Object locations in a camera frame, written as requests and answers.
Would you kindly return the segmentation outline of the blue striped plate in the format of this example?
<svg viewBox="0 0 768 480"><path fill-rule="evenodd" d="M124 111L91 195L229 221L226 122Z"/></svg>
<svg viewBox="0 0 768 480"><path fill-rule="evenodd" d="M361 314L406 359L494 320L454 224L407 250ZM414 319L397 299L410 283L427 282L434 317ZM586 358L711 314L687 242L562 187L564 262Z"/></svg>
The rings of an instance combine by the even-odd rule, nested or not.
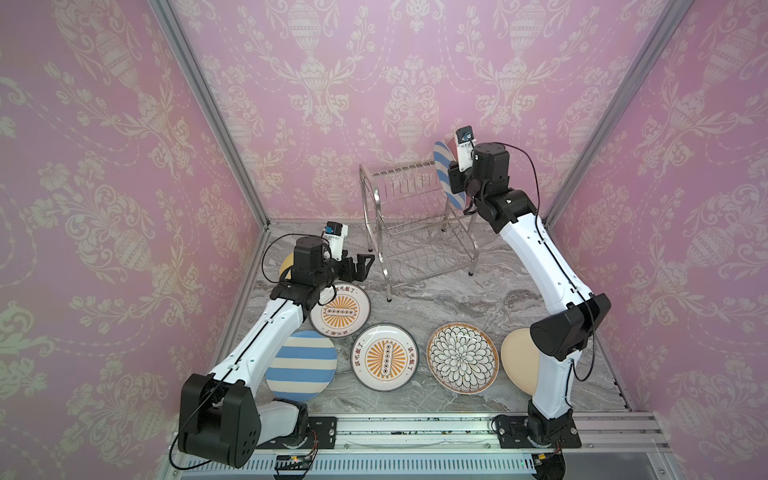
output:
<svg viewBox="0 0 768 480"><path fill-rule="evenodd" d="M438 141L434 145L433 160L437 178L446 194L448 203L457 210L464 210L466 195L464 192L453 193L450 185L449 167L456 162L455 157L446 143Z"/></svg>
<svg viewBox="0 0 768 480"><path fill-rule="evenodd" d="M315 331L293 333L266 371L266 384L278 398L306 402L332 382L338 364L330 338Z"/></svg>

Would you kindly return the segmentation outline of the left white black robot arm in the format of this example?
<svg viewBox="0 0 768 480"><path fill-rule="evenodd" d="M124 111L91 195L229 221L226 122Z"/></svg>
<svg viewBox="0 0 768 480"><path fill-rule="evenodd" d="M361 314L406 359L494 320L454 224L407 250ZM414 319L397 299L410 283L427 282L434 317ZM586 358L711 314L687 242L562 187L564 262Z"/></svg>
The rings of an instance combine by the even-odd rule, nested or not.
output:
<svg viewBox="0 0 768 480"><path fill-rule="evenodd" d="M241 468L272 440L301 442L309 429L302 402L278 398L257 405L255 391L290 336L337 282L367 279L374 257L350 257L348 227L330 222L320 235L296 237L293 263L273 280L266 307L234 350L207 374L190 375L181 388L172 452Z"/></svg>

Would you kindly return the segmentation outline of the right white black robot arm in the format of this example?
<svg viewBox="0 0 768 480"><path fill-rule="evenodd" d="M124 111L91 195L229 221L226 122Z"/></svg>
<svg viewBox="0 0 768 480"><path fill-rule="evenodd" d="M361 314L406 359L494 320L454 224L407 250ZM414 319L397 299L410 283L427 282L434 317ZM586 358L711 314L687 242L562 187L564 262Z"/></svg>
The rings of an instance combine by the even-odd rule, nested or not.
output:
<svg viewBox="0 0 768 480"><path fill-rule="evenodd" d="M512 248L545 302L547 317L530 327L539 367L526 429L534 445L555 447L573 433L571 394L580 378L576 367L583 351L594 346L594 334L611 302L579 278L551 240L533 200L510 186L513 149L499 142L461 142L448 179L452 192L465 194L468 213L485 220Z"/></svg>

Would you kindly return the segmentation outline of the upper orange sunburst plate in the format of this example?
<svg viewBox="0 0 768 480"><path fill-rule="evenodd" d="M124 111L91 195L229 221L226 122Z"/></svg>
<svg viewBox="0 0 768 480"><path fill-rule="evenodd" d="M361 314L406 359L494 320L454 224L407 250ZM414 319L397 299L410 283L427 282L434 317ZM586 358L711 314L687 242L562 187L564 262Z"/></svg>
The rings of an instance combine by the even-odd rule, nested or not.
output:
<svg viewBox="0 0 768 480"><path fill-rule="evenodd" d="M358 332L371 314L371 301L361 287L338 282L326 288L320 303L310 312L312 327L329 338L344 338Z"/></svg>

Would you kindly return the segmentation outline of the orange sunburst plate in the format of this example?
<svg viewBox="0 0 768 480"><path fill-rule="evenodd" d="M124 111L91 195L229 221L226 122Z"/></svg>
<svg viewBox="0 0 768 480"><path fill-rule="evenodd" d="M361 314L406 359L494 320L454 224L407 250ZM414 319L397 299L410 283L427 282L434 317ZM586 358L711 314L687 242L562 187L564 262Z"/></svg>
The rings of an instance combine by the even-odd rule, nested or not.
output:
<svg viewBox="0 0 768 480"><path fill-rule="evenodd" d="M417 372L417 342L400 326L370 326L355 339L350 366L356 379L365 387L377 392L398 390L410 383Z"/></svg>
<svg viewBox="0 0 768 480"><path fill-rule="evenodd" d="M329 338L344 338L358 332L371 314L371 301L361 287L338 282L326 288L320 303L310 312L312 327Z"/></svg>

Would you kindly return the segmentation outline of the yellow plate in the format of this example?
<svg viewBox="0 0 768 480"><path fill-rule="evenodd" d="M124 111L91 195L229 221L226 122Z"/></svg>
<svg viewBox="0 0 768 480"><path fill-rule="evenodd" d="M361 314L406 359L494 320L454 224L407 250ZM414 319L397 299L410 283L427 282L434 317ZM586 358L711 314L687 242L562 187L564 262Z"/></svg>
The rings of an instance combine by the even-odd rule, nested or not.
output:
<svg viewBox="0 0 768 480"><path fill-rule="evenodd" d="M294 254L290 253L282 262L280 268L279 268L279 276L278 280L290 280L291 279L291 272L294 265Z"/></svg>

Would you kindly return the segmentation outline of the lower orange sunburst plate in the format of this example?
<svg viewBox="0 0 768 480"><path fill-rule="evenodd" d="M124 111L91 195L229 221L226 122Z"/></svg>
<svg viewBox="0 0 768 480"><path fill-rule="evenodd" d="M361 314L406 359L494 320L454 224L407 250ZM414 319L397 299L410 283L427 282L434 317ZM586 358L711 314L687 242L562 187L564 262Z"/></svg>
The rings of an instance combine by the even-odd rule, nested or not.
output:
<svg viewBox="0 0 768 480"><path fill-rule="evenodd" d="M398 390L410 383L417 372L417 342L400 326L370 326L355 339L350 366L356 379L365 387L377 392Z"/></svg>

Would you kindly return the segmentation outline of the beige plate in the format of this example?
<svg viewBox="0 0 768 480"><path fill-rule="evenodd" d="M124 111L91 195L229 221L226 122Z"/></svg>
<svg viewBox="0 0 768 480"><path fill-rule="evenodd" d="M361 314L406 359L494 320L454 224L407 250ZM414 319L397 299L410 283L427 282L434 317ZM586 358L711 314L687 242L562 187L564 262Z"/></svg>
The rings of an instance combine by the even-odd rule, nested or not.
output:
<svg viewBox="0 0 768 480"><path fill-rule="evenodd" d="M533 396L538 383L539 350L531 338L530 329L519 328L509 333L502 342L500 358L510 381Z"/></svg>

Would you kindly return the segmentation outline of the small electronics board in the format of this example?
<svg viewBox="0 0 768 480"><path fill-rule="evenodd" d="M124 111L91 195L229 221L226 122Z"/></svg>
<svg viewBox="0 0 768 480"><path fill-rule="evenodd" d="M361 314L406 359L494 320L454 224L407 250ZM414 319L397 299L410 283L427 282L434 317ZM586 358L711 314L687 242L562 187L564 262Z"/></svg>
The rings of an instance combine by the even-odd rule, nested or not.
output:
<svg viewBox="0 0 768 480"><path fill-rule="evenodd" d="M275 458L276 472L308 472L314 464L314 455L278 455Z"/></svg>

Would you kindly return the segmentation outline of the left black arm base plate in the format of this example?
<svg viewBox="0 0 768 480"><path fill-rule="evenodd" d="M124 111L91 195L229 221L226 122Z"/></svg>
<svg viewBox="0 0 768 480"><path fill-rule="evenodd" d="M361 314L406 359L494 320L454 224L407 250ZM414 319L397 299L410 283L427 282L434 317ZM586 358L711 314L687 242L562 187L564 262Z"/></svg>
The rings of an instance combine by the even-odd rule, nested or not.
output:
<svg viewBox="0 0 768 480"><path fill-rule="evenodd" d="M314 416L308 419L303 438L278 437L258 446L258 449L309 450L317 444L319 450L333 450L338 433L338 418L335 416Z"/></svg>

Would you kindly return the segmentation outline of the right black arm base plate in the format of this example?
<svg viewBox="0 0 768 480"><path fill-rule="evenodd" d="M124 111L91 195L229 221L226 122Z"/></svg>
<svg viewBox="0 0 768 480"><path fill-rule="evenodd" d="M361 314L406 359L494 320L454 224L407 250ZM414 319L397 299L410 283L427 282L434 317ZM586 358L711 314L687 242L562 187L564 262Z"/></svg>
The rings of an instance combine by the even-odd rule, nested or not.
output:
<svg viewBox="0 0 768 480"><path fill-rule="evenodd" d="M582 441L572 417L540 419L536 416L497 415L491 420L502 449L578 449Z"/></svg>

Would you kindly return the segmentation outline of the aluminium rail frame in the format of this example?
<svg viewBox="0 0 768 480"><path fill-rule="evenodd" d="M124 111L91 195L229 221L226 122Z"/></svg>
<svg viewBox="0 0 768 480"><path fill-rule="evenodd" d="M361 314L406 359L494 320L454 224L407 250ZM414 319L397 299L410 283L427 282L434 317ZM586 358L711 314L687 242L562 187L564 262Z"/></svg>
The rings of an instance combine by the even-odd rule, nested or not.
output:
<svg viewBox="0 0 768 480"><path fill-rule="evenodd" d="M681 479L684 474L650 413L574 417L578 449L502 449L499 413L331 414L333 450L256 449L241 468L178 454L162 479ZM308 472L276 472L278 455L314 455Z"/></svg>

